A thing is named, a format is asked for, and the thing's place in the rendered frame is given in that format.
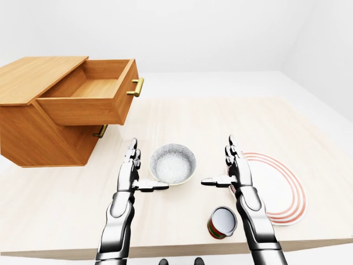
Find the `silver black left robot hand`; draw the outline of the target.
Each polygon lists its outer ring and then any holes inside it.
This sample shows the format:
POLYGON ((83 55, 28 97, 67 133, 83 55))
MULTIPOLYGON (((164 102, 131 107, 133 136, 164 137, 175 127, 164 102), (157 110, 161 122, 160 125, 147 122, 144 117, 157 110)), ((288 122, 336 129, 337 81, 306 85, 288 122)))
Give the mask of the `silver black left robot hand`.
POLYGON ((117 180, 118 192, 154 192, 155 190, 169 189, 169 184, 152 181, 148 179, 140 179, 138 170, 141 167, 141 150, 137 148, 137 139, 131 140, 124 161, 119 170, 117 180))

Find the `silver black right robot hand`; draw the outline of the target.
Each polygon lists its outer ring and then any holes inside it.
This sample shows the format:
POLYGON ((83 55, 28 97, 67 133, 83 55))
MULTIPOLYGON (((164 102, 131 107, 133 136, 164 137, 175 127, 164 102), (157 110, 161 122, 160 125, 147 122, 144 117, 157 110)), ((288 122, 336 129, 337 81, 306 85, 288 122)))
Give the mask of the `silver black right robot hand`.
POLYGON ((201 181, 202 185, 215 186, 217 188, 234 186, 235 189, 253 185, 248 161, 243 156, 233 135, 229 136, 228 142, 229 144, 224 149, 227 173, 218 177, 205 178, 201 181))

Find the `grey patterned bowl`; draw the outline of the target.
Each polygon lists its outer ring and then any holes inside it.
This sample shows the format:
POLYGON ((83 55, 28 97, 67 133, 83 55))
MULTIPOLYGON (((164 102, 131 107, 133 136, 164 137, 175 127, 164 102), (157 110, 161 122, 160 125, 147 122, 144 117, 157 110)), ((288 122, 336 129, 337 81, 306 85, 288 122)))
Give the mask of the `grey patterned bowl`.
POLYGON ((188 147, 169 143, 152 153, 149 170, 155 180, 178 186, 192 178, 196 165, 196 157, 188 147))

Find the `wooden cabinet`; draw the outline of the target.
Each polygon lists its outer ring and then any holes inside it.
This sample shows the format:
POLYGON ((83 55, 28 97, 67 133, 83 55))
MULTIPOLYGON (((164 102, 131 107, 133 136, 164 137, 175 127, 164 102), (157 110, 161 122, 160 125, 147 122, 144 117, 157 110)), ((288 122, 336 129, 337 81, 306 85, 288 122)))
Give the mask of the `wooden cabinet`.
POLYGON ((86 56, 24 57, 0 67, 1 155, 21 167, 66 166, 67 142, 37 98, 86 56))

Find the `white plate with red rings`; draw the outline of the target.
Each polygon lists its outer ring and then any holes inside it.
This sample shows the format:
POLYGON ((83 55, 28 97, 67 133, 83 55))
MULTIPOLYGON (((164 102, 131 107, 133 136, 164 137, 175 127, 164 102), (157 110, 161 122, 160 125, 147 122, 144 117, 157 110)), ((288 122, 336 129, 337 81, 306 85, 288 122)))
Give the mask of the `white plate with red rings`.
POLYGON ((300 179, 284 163, 258 152, 244 152, 252 173, 253 186, 265 204, 273 225, 300 222, 308 210, 308 200, 300 179))

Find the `red and green tin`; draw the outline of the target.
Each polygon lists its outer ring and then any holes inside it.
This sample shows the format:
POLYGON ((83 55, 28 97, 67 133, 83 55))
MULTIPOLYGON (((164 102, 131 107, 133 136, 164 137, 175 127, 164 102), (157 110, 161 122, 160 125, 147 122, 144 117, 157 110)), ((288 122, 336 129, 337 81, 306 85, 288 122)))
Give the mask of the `red and green tin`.
POLYGON ((207 229, 213 238, 222 240, 233 235, 237 224, 237 217, 233 210, 226 206, 219 206, 208 219, 207 229))

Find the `closed wooden drawer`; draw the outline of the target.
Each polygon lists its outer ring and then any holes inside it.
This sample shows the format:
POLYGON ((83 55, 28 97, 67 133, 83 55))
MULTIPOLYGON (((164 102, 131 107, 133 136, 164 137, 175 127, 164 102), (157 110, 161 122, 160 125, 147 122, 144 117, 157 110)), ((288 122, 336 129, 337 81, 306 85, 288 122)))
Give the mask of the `closed wooden drawer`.
POLYGON ((67 142, 70 161, 66 166, 84 166, 87 164, 99 138, 92 136, 98 133, 103 125, 59 126, 61 136, 67 142))

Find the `open wooden drawer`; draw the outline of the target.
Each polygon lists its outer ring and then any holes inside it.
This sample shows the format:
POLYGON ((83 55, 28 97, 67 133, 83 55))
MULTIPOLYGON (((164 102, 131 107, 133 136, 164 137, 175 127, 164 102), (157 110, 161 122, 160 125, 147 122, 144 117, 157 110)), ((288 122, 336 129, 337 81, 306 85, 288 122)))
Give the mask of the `open wooden drawer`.
POLYGON ((57 125, 122 125, 137 82, 134 59, 87 60, 36 101, 57 125))

